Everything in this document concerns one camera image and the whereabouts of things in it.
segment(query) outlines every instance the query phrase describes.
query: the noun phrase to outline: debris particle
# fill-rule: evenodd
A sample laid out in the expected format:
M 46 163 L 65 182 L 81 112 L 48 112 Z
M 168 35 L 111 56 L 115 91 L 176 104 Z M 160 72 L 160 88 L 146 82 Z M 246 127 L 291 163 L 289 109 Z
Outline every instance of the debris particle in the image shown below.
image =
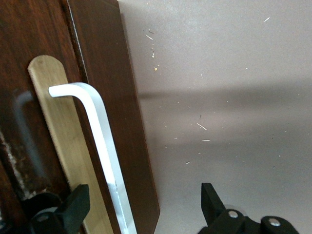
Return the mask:
M 151 51 L 152 51 L 152 58 L 154 58 L 154 56 L 155 56 L 154 49 L 153 49 L 153 48 L 151 48 Z
M 145 36 L 147 36 L 150 40 L 154 40 L 153 38 L 149 37 L 148 35 L 145 34 Z
M 267 21 L 269 18 L 270 18 L 270 17 L 268 17 L 265 21 Z M 263 21 L 263 22 L 265 22 L 265 21 Z
M 205 131 L 207 130 L 207 128 L 205 128 L 203 125 L 200 125 L 199 123 L 196 123 L 199 127 L 203 128 Z

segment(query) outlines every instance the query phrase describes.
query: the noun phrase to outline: wood grain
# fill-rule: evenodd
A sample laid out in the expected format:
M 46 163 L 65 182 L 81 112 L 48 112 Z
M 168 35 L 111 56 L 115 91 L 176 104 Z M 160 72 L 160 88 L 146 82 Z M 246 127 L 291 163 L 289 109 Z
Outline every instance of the wood grain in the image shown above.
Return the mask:
M 152 234 L 158 199 L 119 8 L 107 0 L 67 3 L 83 81 L 104 100 L 137 232 Z
M 18 197 L 0 162 L 0 222 L 6 225 L 21 226 L 27 221 Z
M 48 87 L 68 83 L 63 65 L 51 56 L 38 56 L 28 70 L 71 189 L 89 185 L 91 209 L 84 221 L 87 233 L 112 234 L 73 98 L 52 98 L 48 93 Z
M 48 54 L 79 78 L 61 5 L 45 0 L 0 4 L 0 130 L 12 156 L 3 151 L 0 159 L 21 201 L 43 191 L 65 199 L 68 185 L 27 72 L 34 57 Z

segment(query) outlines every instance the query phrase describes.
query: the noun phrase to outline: metal screw head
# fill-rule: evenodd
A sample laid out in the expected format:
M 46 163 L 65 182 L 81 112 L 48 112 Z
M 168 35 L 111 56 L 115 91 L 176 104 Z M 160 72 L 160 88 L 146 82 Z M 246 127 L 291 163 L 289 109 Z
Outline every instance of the metal screw head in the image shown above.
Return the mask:
M 235 212 L 235 211 L 229 211 L 229 216 L 231 218 L 237 218 L 238 217 L 238 214 Z
M 272 226 L 275 226 L 275 227 L 281 226 L 281 223 L 278 222 L 278 220 L 277 220 L 276 218 L 270 218 L 270 219 L 269 219 L 269 223 L 270 223 Z

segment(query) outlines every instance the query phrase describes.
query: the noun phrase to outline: gray surface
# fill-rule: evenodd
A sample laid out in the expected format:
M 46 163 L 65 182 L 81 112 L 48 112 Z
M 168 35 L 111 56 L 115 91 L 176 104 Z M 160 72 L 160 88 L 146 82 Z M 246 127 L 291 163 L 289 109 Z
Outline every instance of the gray surface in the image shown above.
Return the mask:
M 205 225 L 202 182 L 256 221 L 278 215 L 311 233 L 311 1 L 119 4 L 161 208 L 156 234 Z

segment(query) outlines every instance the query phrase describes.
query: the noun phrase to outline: black clamp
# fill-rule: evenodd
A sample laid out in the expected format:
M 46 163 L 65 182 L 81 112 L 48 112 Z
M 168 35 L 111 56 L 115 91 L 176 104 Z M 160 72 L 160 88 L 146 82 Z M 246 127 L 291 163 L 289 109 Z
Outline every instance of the black clamp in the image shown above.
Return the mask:
M 0 234 L 76 234 L 89 211 L 89 186 L 80 184 L 58 208 L 43 210 L 27 225 Z
M 266 216 L 257 223 L 237 210 L 226 209 L 210 183 L 201 185 L 201 209 L 208 227 L 198 234 L 299 234 L 283 218 Z

